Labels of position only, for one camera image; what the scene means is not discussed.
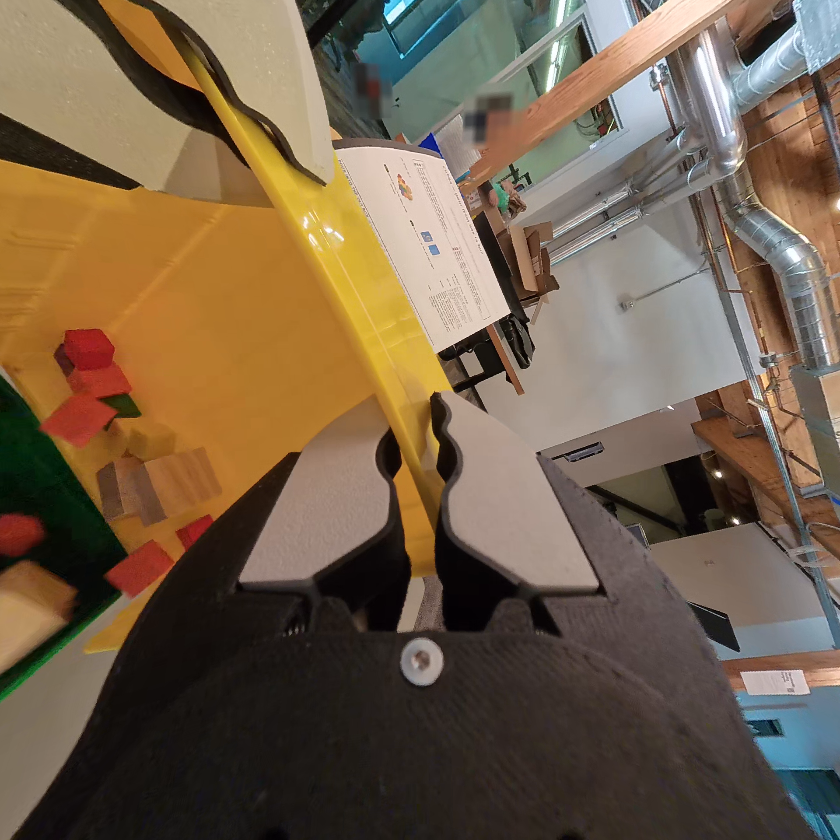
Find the green plastic box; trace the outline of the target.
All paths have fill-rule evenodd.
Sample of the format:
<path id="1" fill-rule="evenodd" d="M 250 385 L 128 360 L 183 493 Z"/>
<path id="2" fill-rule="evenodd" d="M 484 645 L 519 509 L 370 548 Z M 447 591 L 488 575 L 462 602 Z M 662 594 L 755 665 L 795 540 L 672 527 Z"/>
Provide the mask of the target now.
<path id="1" fill-rule="evenodd" d="M 24 398 L 5 379 L 1 388 L 2 516 L 36 519 L 42 531 L 20 556 L 2 553 L 2 572 L 27 561 L 73 590 L 63 624 L 2 666 L 5 700 L 118 600 L 104 575 L 126 552 Z"/>

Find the large silver ventilation duct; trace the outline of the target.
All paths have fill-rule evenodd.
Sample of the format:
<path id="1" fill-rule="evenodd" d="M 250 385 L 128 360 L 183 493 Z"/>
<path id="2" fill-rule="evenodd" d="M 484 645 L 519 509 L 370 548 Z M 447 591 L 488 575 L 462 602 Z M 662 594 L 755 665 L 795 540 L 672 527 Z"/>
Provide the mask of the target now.
<path id="1" fill-rule="evenodd" d="M 682 143 L 678 158 L 707 151 L 676 194 L 713 189 L 729 229 L 778 277 L 802 367 L 837 369 L 838 323 L 824 260 L 803 234 L 761 204 L 746 164 L 742 115 L 805 74 L 798 24 L 744 65 L 723 18 L 679 47 L 667 62 L 686 118 L 676 137 Z"/>

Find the printed paper sheet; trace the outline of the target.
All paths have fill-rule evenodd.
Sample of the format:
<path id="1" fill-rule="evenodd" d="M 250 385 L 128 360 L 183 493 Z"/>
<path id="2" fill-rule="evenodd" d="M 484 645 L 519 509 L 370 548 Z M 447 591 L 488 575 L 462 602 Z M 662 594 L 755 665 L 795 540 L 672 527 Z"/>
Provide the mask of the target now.
<path id="1" fill-rule="evenodd" d="M 434 351 L 510 314 L 439 153 L 385 140 L 336 140 L 333 149 Z"/>

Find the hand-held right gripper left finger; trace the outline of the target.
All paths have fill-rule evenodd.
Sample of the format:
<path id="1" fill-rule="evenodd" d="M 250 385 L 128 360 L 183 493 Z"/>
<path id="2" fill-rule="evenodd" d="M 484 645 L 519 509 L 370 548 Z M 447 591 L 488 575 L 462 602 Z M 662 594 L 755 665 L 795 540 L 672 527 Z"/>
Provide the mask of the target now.
<path id="1" fill-rule="evenodd" d="M 395 631 L 412 576 L 395 476 L 396 437 L 376 397 L 300 452 L 238 583 L 246 591 L 340 599 L 371 631 Z"/>

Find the wooden ceiling beam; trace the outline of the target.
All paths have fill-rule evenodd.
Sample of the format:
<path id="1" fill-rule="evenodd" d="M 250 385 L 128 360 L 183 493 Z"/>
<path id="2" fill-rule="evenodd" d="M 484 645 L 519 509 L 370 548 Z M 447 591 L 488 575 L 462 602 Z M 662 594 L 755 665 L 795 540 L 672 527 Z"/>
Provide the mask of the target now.
<path id="1" fill-rule="evenodd" d="M 739 1 L 664 2 L 529 105 L 520 118 L 490 140 L 462 182 L 462 191 L 471 192 L 505 170 L 509 163 L 741 5 Z"/>

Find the small white paper note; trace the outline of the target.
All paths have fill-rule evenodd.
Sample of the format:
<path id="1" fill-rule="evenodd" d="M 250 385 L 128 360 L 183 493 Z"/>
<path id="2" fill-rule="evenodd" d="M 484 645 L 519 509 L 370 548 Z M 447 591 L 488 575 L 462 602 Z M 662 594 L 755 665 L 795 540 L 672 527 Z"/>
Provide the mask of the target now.
<path id="1" fill-rule="evenodd" d="M 803 697 L 812 693 L 800 668 L 747 670 L 740 672 L 739 677 L 743 690 L 751 697 Z"/>

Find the yellow plastic box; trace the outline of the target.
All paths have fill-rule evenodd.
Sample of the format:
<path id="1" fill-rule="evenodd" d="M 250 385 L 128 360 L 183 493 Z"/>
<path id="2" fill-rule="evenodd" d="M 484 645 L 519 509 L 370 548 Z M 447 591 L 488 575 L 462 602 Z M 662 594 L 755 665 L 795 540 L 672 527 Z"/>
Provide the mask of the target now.
<path id="1" fill-rule="evenodd" d="M 207 203 L 2 162 L 3 231 L 59 251 L 45 272 L 2 257 L 2 288 L 36 291 L 2 323 L 2 363 L 45 417 L 70 394 L 53 353 L 68 329 L 99 328 L 115 345 L 143 417 L 179 444 L 205 447 L 221 494 L 170 522 L 112 530 L 181 551 L 181 522 L 232 505 L 288 451 L 374 392 L 402 413 L 412 442 L 448 388 L 437 359 L 346 178 L 328 185 L 295 169 L 260 124 L 227 99 L 197 49 L 142 2 L 99 2 L 153 67 L 200 91 L 272 207 Z"/>

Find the wooden desk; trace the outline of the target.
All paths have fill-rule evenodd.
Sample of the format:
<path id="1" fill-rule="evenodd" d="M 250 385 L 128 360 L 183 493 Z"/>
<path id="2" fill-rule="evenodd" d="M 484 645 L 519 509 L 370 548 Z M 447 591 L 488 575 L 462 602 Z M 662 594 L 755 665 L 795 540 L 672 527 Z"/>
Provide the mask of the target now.
<path id="1" fill-rule="evenodd" d="M 482 209 L 473 217 L 472 221 L 476 227 L 479 241 L 488 257 L 490 266 L 502 291 L 502 295 L 508 305 L 510 315 L 516 316 L 519 313 L 523 314 L 524 310 L 520 305 L 520 300 L 512 282 L 513 272 L 497 236 L 497 232 L 503 229 L 503 226 L 499 225 L 501 216 L 497 208 L 489 206 Z M 521 366 L 505 334 L 505 317 L 502 316 L 499 320 L 495 321 L 487 330 L 490 341 L 496 347 L 508 381 L 514 391 L 519 396 L 522 396 L 524 394 L 524 388 L 519 376 Z"/>

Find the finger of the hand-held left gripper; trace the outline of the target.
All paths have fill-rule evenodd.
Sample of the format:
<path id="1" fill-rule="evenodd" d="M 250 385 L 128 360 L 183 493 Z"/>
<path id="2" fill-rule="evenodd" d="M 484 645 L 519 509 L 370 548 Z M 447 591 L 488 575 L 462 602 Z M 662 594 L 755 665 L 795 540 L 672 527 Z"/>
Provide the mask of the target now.
<path id="1" fill-rule="evenodd" d="M 330 126 L 295 2 L 142 2 L 197 49 L 235 108 L 261 125 L 284 158 L 330 183 Z"/>
<path id="2" fill-rule="evenodd" d="M 99 2 L 1 2 L 2 162 L 130 191 L 272 207 L 206 97 Z"/>

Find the cardboard box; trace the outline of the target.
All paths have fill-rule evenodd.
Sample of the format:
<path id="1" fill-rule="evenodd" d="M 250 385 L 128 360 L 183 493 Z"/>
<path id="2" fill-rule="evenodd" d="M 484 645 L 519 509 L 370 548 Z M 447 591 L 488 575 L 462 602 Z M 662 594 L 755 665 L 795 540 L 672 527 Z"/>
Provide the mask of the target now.
<path id="1" fill-rule="evenodd" d="M 522 226 L 510 224 L 499 242 L 505 254 L 513 259 L 512 284 L 522 306 L 530 310 L 534 321 L 550 294 L 560 288 L 550 267 L 548 244 L 553 241 L 551 222 Z"/>

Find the pile of coloured wooden cubes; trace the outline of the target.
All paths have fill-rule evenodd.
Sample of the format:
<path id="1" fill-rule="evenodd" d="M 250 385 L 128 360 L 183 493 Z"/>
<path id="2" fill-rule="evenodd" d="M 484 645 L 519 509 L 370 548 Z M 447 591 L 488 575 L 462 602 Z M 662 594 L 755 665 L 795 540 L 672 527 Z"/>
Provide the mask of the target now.
<path id="1" fill-rule="evenodd" d="M 142 416 L 114 354 L 99 329 L 65 332 L 53 358 L 70 394 L 39 421 L 39 430 L 57 446 L 111 530 L 121 522 L 141 528 L 170 522 L 214 499 L 221 488 L 205 449 L 176 452 L 171 430 Z M 36 519 L 2 516 L 2 553 L 18 557 L 41 536 Z M 138 548 L 124 548 L 125 558 L 104 575 L 129 599 L 157 585 L 175 563 L 160 541 L 141 541 Z M 63 624 L 72 594 L 27 561 L 2 572 L 2 666 L 18 662 Z"/>

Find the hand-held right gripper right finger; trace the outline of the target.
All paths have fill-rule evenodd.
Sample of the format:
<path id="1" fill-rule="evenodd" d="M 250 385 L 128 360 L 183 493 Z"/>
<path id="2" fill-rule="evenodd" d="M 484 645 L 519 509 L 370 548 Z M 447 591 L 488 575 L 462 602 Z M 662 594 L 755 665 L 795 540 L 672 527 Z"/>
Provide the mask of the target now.
<path id="1" fill-rule="evenodd" d="M 504 601 L 557 633 L 544 600 L 595 595 L 601 581 L 536 453 L 452 392 L 430 398 L 444 482 L 434 558 L 444 627 L 484 631 Z"/>

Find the black bag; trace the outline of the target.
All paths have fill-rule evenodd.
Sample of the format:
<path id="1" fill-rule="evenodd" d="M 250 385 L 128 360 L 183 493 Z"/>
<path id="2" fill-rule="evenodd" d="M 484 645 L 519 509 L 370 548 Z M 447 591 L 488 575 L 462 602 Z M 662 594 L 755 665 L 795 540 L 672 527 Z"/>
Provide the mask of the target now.
<path id="1" fill-rule="evenodd" d="M 518 367 L 522 370 L 528 369 L 534 354 L 528 323 L 510 314 L 501 319 L 498 324 Z"/>

